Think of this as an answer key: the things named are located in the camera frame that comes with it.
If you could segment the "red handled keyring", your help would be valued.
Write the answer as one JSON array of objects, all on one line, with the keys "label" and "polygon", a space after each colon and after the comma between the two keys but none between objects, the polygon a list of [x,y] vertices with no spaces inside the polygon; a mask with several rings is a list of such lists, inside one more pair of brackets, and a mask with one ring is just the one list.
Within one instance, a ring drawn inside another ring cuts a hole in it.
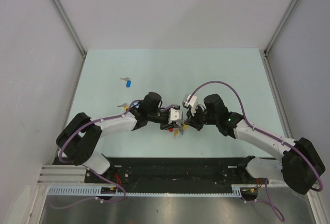
[{"label": "red handled keyring", "polygon": [[180,129],[184,129],[186,131],[188,129],[188,126],[184,123],[177,123],[173,128],[170,128],[168,131],[174,133],[176,130],[179,130],[179,134],[180,134]]}]

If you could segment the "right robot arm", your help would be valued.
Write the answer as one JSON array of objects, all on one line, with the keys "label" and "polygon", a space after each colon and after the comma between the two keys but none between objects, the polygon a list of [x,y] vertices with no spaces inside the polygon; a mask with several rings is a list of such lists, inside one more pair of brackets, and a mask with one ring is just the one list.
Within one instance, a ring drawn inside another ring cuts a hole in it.
[{"label": "right robot arm", "polygon": [[302,195],[319,182],[325,166],[310,140],[278,137],[249,125],[243,115],[228,111],[218,94],[205,97],[204,105],[199,106],[196,96],[185,96],[187,126],[198,131],[205,125],[215,126],[223,136],[247,142],[271,155],[270,159],[246,157],[238,165],[241,182],[251,183],[255,178],[281,181]]}]

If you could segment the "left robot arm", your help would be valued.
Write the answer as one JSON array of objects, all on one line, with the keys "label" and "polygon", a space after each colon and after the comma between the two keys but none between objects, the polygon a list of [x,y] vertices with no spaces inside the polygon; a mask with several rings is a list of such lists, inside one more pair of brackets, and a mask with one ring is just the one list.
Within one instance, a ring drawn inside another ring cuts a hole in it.
[{"label": "left robot arm", "polygon": [[111,162],[95,150],[100,139],[123,131],[135,131],[149,122],[160,125],[161,130],[179,129],[183,113],[179,105],[162,108],[161,96],[149,92],[143,100],[134,100],[119,115],[92,119],[80,112],[74,116],[56,139],[61,163],[84,166],[95,172],[96,177],[107,183],[113,179]]}]

